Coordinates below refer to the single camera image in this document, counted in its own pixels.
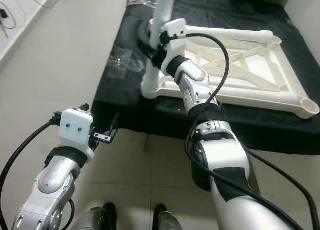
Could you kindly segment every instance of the black tablecloth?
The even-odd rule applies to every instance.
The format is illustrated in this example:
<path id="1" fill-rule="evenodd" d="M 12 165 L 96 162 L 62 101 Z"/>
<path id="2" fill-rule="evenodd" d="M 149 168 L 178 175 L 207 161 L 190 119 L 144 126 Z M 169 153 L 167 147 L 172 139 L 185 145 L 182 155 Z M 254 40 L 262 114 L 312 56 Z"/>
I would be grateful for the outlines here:
<path id="1" fill-rule="evenodd" d="M 153 9 L 148 6 L 128 6 L 111 55 L 117 55 L 119 48 L 131 50 L 131 59 L 146 62 L 136 37 L 148 39 L 147 26 L 152 16 Z M 178 18 L 198 27 L 273 31 L 282 39 L 282 49 L 306 93 L 320 105 L 320 68 L 281 6 L 261 0 L 175 0 L 172 19 Z M 98 130 L 106 130 L 115 113 L 120 113 L 120 128 L 185 139 L 190 121 L 181 99 L 147 100 L 140 89 L 144 70 L 128 69 L 120 78 L 114 78 L 112 71 L 112 64 L 107 65 L 93 104 Z M 320 154 L 319 115 L 304 120 L 287 112 L 227 104 L 222 106 L 222 112 L 239 140 L 249 148 Z"/>

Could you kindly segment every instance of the black shoe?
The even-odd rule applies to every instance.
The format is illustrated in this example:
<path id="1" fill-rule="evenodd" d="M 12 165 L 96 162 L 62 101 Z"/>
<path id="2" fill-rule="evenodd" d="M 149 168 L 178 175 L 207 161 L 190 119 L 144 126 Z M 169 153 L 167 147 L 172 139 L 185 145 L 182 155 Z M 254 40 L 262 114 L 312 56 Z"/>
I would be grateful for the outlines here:
<path id="1" fill-rule="evenodd" d="M 166 206 L 158 204 L 153 213 L 152 230 L 159 230 L 159 215 L 163 212 L 167 212 Z"/>
<path id="2" fill-rule="evenodd" d="M 103 208 L 105 209 L 105 221 L 103 224 L 103 230 L 117 230 L 117 211 L 112 202 L 106 203 Z"/>

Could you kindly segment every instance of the shoe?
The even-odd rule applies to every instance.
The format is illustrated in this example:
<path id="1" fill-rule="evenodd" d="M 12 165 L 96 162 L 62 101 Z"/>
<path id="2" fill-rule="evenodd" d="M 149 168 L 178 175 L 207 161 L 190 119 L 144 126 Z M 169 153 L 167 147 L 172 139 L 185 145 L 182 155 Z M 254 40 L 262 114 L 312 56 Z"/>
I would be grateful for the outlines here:
<path id="1" fill-rule="evenodd" d="M 153 213 L 152 230 L 159 230 L 159 215 L 163 212 L 167 212 L 166 206 L 158 204 Z"/>
<path id="2" fill-rule="evenodd" d="M 105 221 L 102 229 L 117 230 L 117 211 L 115 205 L 112 202 L 108 202 L 103 208 L 105 209 Z"/>

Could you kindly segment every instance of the black cable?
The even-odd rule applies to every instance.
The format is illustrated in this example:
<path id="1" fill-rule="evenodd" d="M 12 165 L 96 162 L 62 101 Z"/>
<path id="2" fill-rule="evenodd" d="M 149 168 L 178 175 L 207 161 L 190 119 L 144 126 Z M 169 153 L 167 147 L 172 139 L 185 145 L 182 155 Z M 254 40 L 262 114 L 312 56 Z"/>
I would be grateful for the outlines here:
<path id="1" fill-rule="evenodd" d="M 212 95 L 208 98 L 208 100 L 205 102 L 205 107 L 203 108 L 202 112 L 204 112 L 207 107 L 209 106 L 210 102 L 214 99 L 214 97 L 218 94 L 219 90 L 222 88 L 222 86 L 225 84 L 228 74 L 229 74 L 229 68 L 230 68 L 230 59 L 229 59 L 229 55 L 228 55 L 228 51 L 226 49 L 226 47 L 222 44 L 222 42 L 220 40 L 218 40 L 217 38 L 208 35 L 208 34 L 204 34 L 204 33 L 191 33 L 191 34 L 187 34 L 186 35 L 187 38 L 190 37 L 202 37 L 202 38 L 207 38 L 210 39 L 212 41 L 214 41 L 216 44 L 218 44 L 218 46 L 221 48 L 224 57 L 225 57 L 225 70 L 224 70 L 224 75 L 222 77 L 221 82 L 219 83 L 219 85 L 217 86 L 217 88 L 215 89 L 215 91 L 212 93 Z M 207 174 L 209 174 L 211 177 L 216 178 L 218 180 L 220 180 L 221 182 L 231 186 L 234 189 L 237 189 L 238 191 L 241 191 L 243 193 L 245 193 L 246 195 L 252 197 L 253 199 L 255 199 L 258 203 L 260 203 L 261 205 L 263 205 L 264 207 L 266 207 L 267 209 L 269 209 L 270 211 L 272 211 L 274 214 L 276 214 L 280 219 L 282 219 L 284 222 L 286 222 L 287 224 L 289 224 L 294 230 L 303 230 L 301 226 L 299 226 L 298 223 L 296 223 L 289 215 L 287 215 L 284 211 L 282 211 L 280 208 L 278 208 L 276 205 L 274 205 L 273 203 L 269 202 L 268 200 L 266 200 L 264 197 L 260 196 L 259 194 L 253 192 L 252 190 L 246 189 L 236 183 L 234 183 L 233 181 L 225 178 L 224 176 L 211 171 L 210 169 L 208 169 L 207 167 L 203 166 L 200 162 L 198 162 L 189 152 L 189 141 L 191 139 L 191 135 L 194 132 L 199 117 L 201 114 L 199 114 L 193 124 L 192 127 L 190 128 L 190 131 L 188 132 L 186 141 L 184 143 L 184 151 L 185 154 L 187 155 L 187 157 L 191 160 L 192 163 L 196 164 L 199 168 L 201 168 L 204 172 L 206 172 Z"/>
<path id="2" fill-rule="evenodd" d="M 51 6 L 46 6 L 46 5 L 42 5 L 38 0 L 33 0 L 33 1 L 38 5 L 40 5 L 41 7 L 43 7 L 44 9 L 52 9 L 59 2 L 59 0 L 55 0 L 55 2 L 51 4 Z"/>
<path id="3" fill-rule="evenodd" d="M 4 217 L 4 214 L 2 212 L 1 208 L 1 196 L 2 196 L 2 191 L 4 188 L 4 184 L 6 181 L 6 178 L 8 176 L 8 173 L 10 171 L 10 168 L 14 164 L 15 160 L 17 157 L 21 154 L 21 152 L 26 148 L 26 146 L 33 140 L 35 137 L 37 137 L 40 133 L 42 133 L 45 129 L 47 129 L 49 126 L 53 124 L 53 120 L 50 120 L 47 122 L 45 125 L 40 127 L 38 130 L 36 130 L 32 135 L 30 135 L 19 147 L 18 149 L 12 154 L 10 157 L 9 161 L 6 163 L 1 175 L 0 175 L 0 226 L 2 230 L 8 230 L 8 226 Z"/>
<path id="4" fill-rule="evenodd" d="M 15 29 L 15 28 L 17 28 L 17 20 L 16 20 L 15 16 L 12 14 L 12 12 L 11 12 L 10 9 L 7 7 L 7 5 L 5 5 L 2 1 L 0 1 L 0 4 L 5 7 L 5 9 L 8 11 L 8 13 L 9 13 L 9 15 L 11 16 L 12 21 L 13 21 L 13 26 L 8 27 L 8 26 L 3 25 L 3 23 L 1 23 L 1 25 L 2 25 L 5 29 Z"/>
<path id="5" fill-rule="evenodd" d="M 287 174 L 285 171 L 283 171 L 282 169 L 280 169 L 276 165 L 272 164 L 271 162 L 264 159 L 263 157 L 255 154 L 251 149 L 247 148 L 246 146 L 242 145 L 242 147 L 244 148 L 244 150 L 248 154 L 250 154 L 254 158 L 258 159 L 260 162 L 264 163 L 265 165 L 269 166 L 270 168 L 272 168 L 273 170 L 278 172 L 280 175 L 282 175 L 289 182 L 291 182 L 293 185 L 295 185 L 296 188 L 299 189 L 303 193 L 303 195 L 305 196 L 305 198 L 308 202 L 309 208 L 310 208 L 313 229 L 320 230 L 320 223 L 319 223 L 319 215 L 318 215 L 317 206 L 316 206 L 315 200 L 311 196 L 310 192 L 308 192 L 308 190 L 304 186 L 302 186 L 297 180 L 295 180 L 292 176 Z"/>
<path id="6" fill-rule="evenodd" d="M 75 212 L 76 212 L 75 203 L 74 203 L 74 201 L 72 201 L 71 198 L 69 199 L 69 203 L 70 203 L 70 206 L 71 206 L 71 215 L 70 215 L 70 218 L 69 218 L 68 222 L 64 226 L 64 228 L 62 228 L 62 230 L 67 230 L 68 227 L 70 226 L 70 224 L 72 223 L 74 217 L 75 217 Z"/>

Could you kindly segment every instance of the white pole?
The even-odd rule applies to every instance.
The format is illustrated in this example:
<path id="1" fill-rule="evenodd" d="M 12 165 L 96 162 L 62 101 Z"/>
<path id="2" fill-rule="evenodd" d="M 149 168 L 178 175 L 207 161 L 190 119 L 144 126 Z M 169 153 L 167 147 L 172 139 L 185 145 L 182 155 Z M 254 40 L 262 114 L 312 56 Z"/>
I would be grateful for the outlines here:
<path id="1" fill-rule="evenodd" d="M 151 25 L 150 46 L 157 49 L 160 43 L 159 34 L 161 27 L 171 20 L 172 9 L 175 0 L 155 0 L 155 10 L 153 13 L 154 24 Z M 145 74 L 141 83 L 141 93 L 147 99 L 155 99 L 159 89 L 160 70 L 155 68 L 148 59 Z"/>

